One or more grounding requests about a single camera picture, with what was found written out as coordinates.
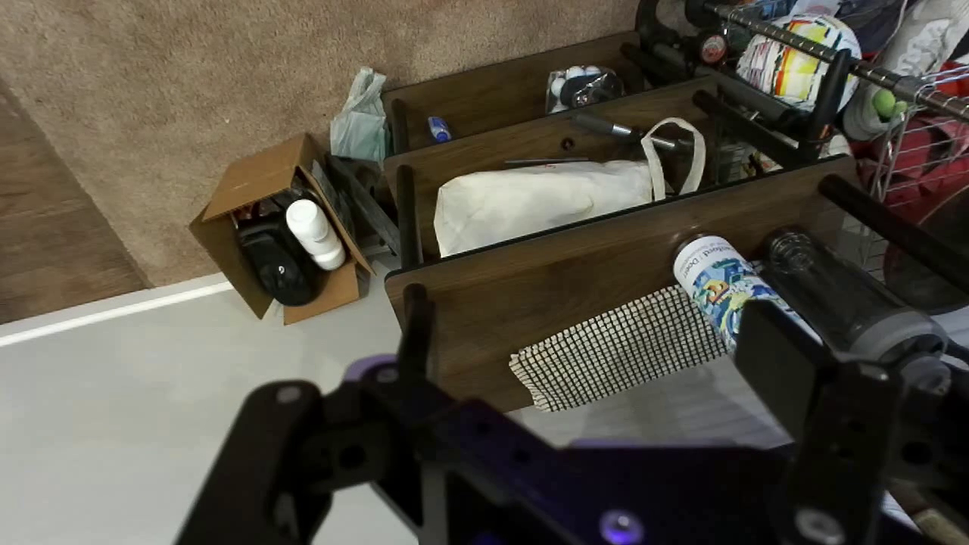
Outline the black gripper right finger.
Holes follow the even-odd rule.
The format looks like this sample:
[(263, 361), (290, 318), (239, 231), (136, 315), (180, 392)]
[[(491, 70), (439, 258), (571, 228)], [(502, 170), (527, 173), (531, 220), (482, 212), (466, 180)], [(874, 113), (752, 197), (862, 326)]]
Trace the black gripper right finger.
[(899, 385), (839, 362), (773, 303), (748, 303), (737, 362), (791, 434), (770, 521), (784, 545), (874, 545)]

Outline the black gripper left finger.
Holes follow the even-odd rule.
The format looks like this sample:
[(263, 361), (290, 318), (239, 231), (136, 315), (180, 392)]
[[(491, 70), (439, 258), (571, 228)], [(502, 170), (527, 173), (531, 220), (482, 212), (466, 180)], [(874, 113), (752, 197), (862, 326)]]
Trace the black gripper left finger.
[(310, 383), (254, 389), (184, 515), (177, 545), (310, 545), (325, 521), (297, 475), (310, 415), (322, 392)]

